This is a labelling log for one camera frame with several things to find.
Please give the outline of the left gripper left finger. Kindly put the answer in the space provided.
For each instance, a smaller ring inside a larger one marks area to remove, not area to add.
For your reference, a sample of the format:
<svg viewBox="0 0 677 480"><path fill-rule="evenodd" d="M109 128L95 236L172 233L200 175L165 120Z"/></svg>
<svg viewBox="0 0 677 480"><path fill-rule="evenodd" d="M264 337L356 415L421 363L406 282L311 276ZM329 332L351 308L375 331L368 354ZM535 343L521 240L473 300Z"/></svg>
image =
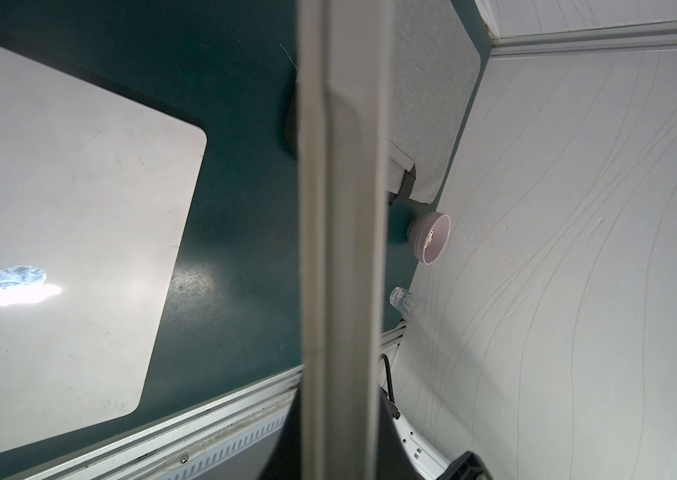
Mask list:
<svg viewBox="0 0 677 480"><path fill-rule="evenodd" d="M302 386L296 389L282 432L258 480L302 479Z"/></svg>

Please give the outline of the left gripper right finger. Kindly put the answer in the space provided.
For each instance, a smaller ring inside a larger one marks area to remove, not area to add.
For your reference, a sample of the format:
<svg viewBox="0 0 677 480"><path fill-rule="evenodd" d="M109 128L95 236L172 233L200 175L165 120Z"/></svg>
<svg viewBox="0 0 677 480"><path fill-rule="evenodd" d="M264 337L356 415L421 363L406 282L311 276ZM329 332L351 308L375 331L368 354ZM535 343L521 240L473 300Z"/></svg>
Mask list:
<svg viewBox="0 0 677 480"><path fill-rule="evenodd" d="M420 480L421 476L410 462L395 429L393 412L394 406L380 389L376 479Z"/></svg>

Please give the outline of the silver laptop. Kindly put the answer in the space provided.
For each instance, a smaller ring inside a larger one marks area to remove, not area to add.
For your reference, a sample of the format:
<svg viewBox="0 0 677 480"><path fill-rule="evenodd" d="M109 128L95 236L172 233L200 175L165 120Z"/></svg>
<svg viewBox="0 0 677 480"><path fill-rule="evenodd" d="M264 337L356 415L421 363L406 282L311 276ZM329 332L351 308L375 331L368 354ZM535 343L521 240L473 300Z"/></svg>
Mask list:
<svg viewBox="0 0 677 480"><path fill-rule="evenodd" d="M376 472L390 1L298 5L302 475Z"/></svg>
<svg viewBox="0 0 677 480"><path fill-rule="evenodd" d="M138 408L204 150L0 47L0 453Z"/></svg>

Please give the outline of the grey laptop sleeve back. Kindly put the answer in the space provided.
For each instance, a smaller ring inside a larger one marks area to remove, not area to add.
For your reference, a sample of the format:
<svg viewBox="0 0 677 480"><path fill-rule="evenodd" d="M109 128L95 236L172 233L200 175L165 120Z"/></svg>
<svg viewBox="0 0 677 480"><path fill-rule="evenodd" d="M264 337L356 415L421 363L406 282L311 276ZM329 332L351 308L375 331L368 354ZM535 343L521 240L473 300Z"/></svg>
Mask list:
<svg viewBox="0 0 677 480"><path fill-rule="evenodd" d="M387 189L415 170L410 199L434 202L480 70L450 1L398 1L389 100Z"/></svg>

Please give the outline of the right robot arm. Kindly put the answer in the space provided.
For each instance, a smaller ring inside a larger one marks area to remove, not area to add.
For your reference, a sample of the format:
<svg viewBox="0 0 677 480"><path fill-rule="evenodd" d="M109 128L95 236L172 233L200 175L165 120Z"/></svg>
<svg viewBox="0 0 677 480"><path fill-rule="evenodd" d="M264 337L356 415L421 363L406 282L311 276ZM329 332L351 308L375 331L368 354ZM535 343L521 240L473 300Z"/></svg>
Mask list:
<svg viewBox="0 0 677 480"><path fill-rule="evenodd" d="M448 460L418 433L394 403L391 367L380 355L385 376L378 429L378 479L492 479L481 458L466 451Z"/></svg>

